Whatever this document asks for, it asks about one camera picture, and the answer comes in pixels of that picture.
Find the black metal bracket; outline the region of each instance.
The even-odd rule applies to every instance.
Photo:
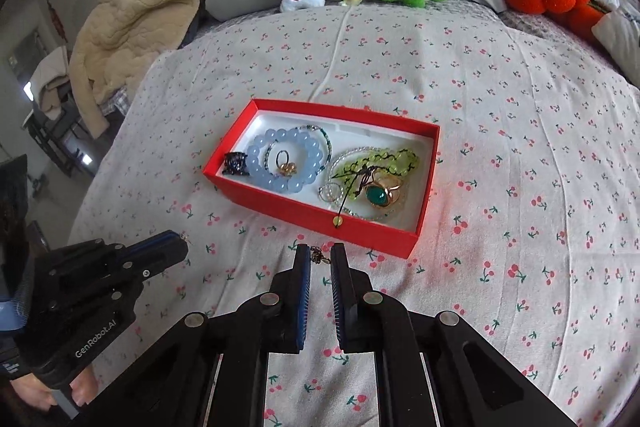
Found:
[[[143,282],[187,252],[177,233],[164,232],[128,248],[99,239],[38,257],[29,320],[1,343],[0,374],[10,367],[9,378],[33,373],[66,391],[134,322]],[[12,349],[4,348],[9,341]]]
[[[237,311],[179,321],[72,427],[262,427],[269,353],[304,344],[310,249]],[[572,427],[526,377],[454,312],[409,312],[331,252],[336,328],[345,353],[373,352],[381,427]]]

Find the red box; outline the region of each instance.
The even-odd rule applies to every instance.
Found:
[[[294,201],[275,192],[249,186],[244,182],[238,182],[238,176],[220,175],[219,171],[224,163],[225,153],[234,150],[233,147],[260,111],[301,115],[308,117],[309,122],[313,122],[314,117],[342,122],[349,121],[432,139],[433,147],[431,149],[426,190],[422,198],[415,230],[399,230],[389,225],[366,221],[344,213],[342,214],[342,224],[336,228],[333,221],[337,213],[331,209]],[[406,259],[411,254],[422,229],[433,180],[433,171],[436,165],[439,136],[439,126],[400,116],[317,103],[255,99],[244,108],[236,122],[231,126],[231,129],[223,137],[220,145],[204,168],[204,175],[234,203],[342,241],[348,241],[349,243]]]

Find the human hand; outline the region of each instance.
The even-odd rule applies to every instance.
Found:
[[[26,375],[12,380],[11,385],[16,394],[28,405],[47,412],[52,405],[57,405],[51,390],[34,375]],[[90,365],[71,382],[71,396],[78,407],[82,407],[93,400],[98,394],[98,383],[95,380],[94,369]]]

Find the light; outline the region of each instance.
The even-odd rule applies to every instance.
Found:
[[[31,92],[31,83],[27,82],[26,84],[24,84],[24,87],[22,88],[22,90],[29,97],[29,100],[33,102],[33,93]]]

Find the screw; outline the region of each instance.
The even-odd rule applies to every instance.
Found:
[[[382,302],[382,295],[378,292],[367,292],[362,298],[367,304],[380,304]]]
[[[188,328],[197,328],[204,324],[204,317],[199,313],[192,313],[184,318],[184,325]]]
[[[445,326],[455,326],[460,322],[460,317],[456,312],[442,312],[440,314],[440,322]]]
[[[280,296],[277,293],[263,293],[260,295],[260,302],[265,306],[273,306],[278,304]]]

